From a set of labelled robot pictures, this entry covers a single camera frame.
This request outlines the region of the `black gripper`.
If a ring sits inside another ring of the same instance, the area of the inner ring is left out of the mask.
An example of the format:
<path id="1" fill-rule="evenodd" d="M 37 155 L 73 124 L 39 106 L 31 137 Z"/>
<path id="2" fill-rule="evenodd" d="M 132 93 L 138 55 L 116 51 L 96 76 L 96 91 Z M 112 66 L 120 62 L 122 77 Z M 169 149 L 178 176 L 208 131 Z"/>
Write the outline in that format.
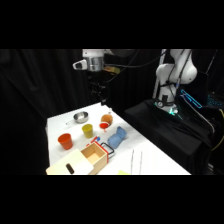
<path id="1" fill-rule="evenodd" d="M 88 87 L 90 94 L 94 101 L 101 102 L 101 106 L 108 104 L 106 84 L 104 83 L 102 72 L 89 72 L 88 77 Z"/>

